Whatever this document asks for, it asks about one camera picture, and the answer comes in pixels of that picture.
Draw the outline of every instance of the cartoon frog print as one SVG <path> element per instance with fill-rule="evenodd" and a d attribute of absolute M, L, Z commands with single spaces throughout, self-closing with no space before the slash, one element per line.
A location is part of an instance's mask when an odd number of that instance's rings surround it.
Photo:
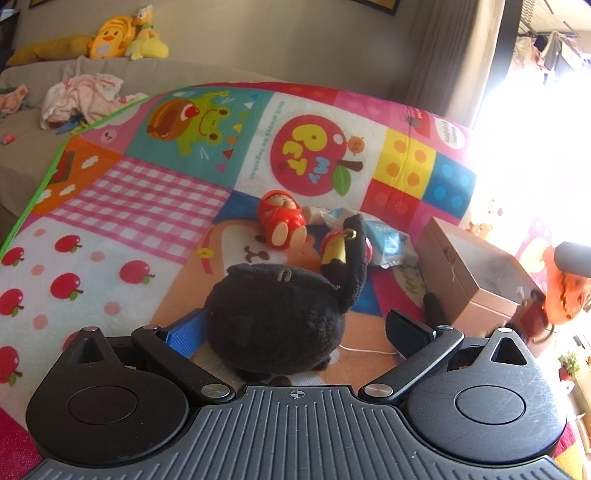
<path fill-rule="evenodd" d="M 176 140 L 181 156 L 189 155 L 194 143 L 219 145 L 223 134 L 218 125 L 230 116 L 230 109 L 213 103 L 212 99 L 228 95 L 227 91 L 209 92 L 196 99 L 164 102 L 150 116 L 148 135 L 164 142 Z"/>

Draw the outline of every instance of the pink cloth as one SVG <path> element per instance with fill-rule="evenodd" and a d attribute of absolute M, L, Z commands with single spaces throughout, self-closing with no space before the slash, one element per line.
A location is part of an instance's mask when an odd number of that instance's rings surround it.
<path fill-rule="evenodd" d="M 76 113 L 92 124 L 127 103 L 147 97 L 143 93 L 119 97 L 122 84 L 123 80 L 113 75 L 99 73 L 80 75 L 54 85 L 41 106 L 41 128 L 64 124 Z"/>
<path fill-rule="evenodd" d="M 0 95 L 0 113 L 11 114 L 18 112 L 28 92 L 27 86 L 23 84 L 14 92 Z"/>
<path fill-rule="evenodd" d="M 19 480 L 39 462 L 29 433 L 0 408 L 0 478 Z"/>

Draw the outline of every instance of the white cable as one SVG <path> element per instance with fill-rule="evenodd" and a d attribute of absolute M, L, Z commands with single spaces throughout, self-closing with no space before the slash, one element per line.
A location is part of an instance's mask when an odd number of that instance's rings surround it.
<path fill-rule="evenodd" d="M 349 352 L 362 352 L 362 353 L 380 353 L 381 355 L 400 355 L 398 352 L 380 352 L 378 350 L 360 350 L 358 348 L 348 348 L 343 345 L 339 345 L 344 350 L 348 350 Z"/>

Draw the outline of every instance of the pink checkered pattern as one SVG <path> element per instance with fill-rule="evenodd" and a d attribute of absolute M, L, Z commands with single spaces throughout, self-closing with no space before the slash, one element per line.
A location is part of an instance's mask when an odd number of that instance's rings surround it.
<path fill-rule="evenodd" d="M 228 189 L 125 157 L 47 216 L 184 264 L 229 196 Z"/>

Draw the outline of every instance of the yellow square with orange dots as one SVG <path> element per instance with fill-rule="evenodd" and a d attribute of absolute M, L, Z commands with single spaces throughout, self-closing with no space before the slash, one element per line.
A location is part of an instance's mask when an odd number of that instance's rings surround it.
<path fill-rule="evenodd" d="M 374 179 L 421 200 L 431 179 L 437 152 L 388 129 Z"/>

